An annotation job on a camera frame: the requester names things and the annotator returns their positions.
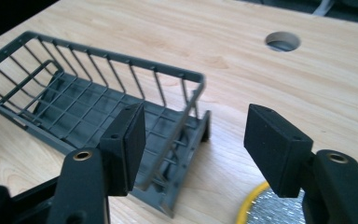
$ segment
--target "gray plastic basket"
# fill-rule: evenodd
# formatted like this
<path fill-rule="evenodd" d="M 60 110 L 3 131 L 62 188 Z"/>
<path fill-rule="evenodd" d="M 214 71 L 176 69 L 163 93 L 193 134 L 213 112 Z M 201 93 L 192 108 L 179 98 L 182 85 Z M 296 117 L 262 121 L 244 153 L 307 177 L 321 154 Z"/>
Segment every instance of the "gray plastic basket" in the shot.
<path fill-rule="evenodd" d="M 133 195 L 173 216 L 210 112 L 202 74 L 27 32 L 0 49 L 0 113 L 67 154 L 96 147 L 128 105 L 144 103 L 146 147 Z"/>

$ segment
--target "wood grain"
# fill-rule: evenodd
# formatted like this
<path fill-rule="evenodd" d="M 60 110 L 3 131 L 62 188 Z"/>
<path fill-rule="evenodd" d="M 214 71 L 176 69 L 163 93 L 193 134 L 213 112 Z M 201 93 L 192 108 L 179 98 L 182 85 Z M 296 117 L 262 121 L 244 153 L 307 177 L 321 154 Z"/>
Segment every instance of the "wood grain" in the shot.
<path fill-rule="evenodd" d="M 0 36 L 33 30 L 203 73 L 202 144 L 170 219 L 136 198 L 111 199 L 114 223 L 233 223 L 264 179 L 242 140 L 250 103 L 273 108 L 314 140 L 358 160 L 358 24 L 229 0 L 61 0 Z M 291 32 L 297 50 L 266 47 Z M 0 116 L 0 184 L 12 194 L 57 175 L 62 155 Z"/>

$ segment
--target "dark floor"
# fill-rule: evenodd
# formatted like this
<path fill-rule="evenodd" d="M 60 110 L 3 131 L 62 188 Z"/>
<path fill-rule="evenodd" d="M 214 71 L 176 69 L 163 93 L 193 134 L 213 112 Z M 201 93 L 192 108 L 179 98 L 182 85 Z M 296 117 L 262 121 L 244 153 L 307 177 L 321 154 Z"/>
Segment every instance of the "dark floor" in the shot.
<path fill-rule="evenodd" d="M 58 0 L 0 0 L 0 35 Z"/>
<path fill-rule="evenodd" d="M 281 7 L 290 10 L 313 13 L 322 0 L 241 0 L 271 7 Z M 358 22 L 358 0 L 336 0 L 333 7 L 325 15 L 345 21 Z"/>

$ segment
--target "grommet hole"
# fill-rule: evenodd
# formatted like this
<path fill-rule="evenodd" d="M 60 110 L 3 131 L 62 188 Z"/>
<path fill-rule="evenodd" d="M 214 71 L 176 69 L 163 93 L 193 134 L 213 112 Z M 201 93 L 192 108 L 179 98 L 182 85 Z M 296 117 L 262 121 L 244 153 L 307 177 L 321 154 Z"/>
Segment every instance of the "grommet hole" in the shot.
<path fill-rule="evenodd" d="M 275 32 L 266 37 L 266 45 L 278 52 L 289 52 L 300 47 L 300 38 L 289 32 Z"/>

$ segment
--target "clamp jaw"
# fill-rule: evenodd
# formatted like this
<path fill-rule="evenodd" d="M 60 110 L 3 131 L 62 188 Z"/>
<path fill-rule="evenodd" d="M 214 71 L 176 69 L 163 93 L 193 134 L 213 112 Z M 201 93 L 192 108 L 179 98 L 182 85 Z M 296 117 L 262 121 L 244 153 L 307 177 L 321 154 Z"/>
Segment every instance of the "clamp jaw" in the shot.
<path fill-rule="evenodd" d="M 60 176 L 13 198 L 0 186 L 0 223 L 110 223 L 108 196 L 133 189 L 144 150 L 144 107 L 130 105 L 97 147 L 66 155 Z"/>
<path fill-rule="evenodd" d="M 358 163 L 334 150 L 311 152 L 312 139 L 277 112 L 250 105 L 243 145 L 275 194 L 305 191 L 307 223 L 358 223 Z"/>

